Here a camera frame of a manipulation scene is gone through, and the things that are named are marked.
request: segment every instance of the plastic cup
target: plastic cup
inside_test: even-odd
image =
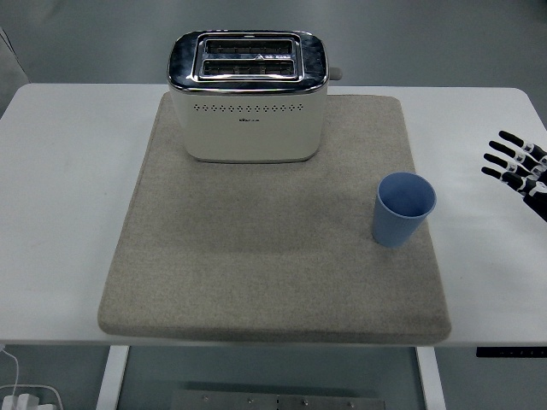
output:
[[[391,173],[378,184],[373,236],[388,248],[403,245],[437,203],[435,190],[415,173]]]

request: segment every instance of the white toaster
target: white toaster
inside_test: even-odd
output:
[[[323,43],[306,32],[190,32],[168,65],[183,144],[200,161],[307,160],[328,79]]]

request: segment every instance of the robotic hand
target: robotic hand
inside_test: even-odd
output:
[[[547,222],[547,152],[506,131],[500,131],[499,136],[521,150],[515,151],[496,141],[490,141],[489,145],[516,163],[485,154],[487,161],[502,167],[505,171],[500,173],[489,167],[482,167],[481,171],[519,192],[524,203]]]

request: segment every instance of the metal plate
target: metal plate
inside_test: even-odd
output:
[[[385,410],[381,399],[175,390],[171,410]]]

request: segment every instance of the felt mat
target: felt mat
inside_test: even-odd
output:
[[[423,224],[371,234],[378,182],[414,171],[400,102],[328,96],[305,162],[192,159],[166,94],[115,250],[105,332],[199,341],[430,344],[450,333]]]

